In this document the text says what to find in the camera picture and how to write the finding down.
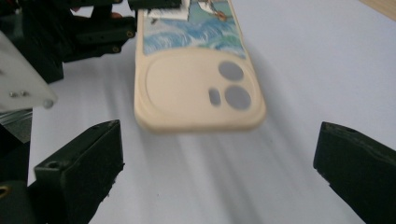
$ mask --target white tablecloth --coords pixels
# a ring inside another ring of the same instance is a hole
[[[121,54],[64,65],[51,84],[58,103],[34,109],[31,171],[92,125],[120,119],[126,165],[92,223],[362,223],[312,163],[324,120],[396,148],[396,22],[357,0],[233,4],[267,103],[262,126],[142,130],[131,40]],[[114,10],[132,15],[126,2]]]

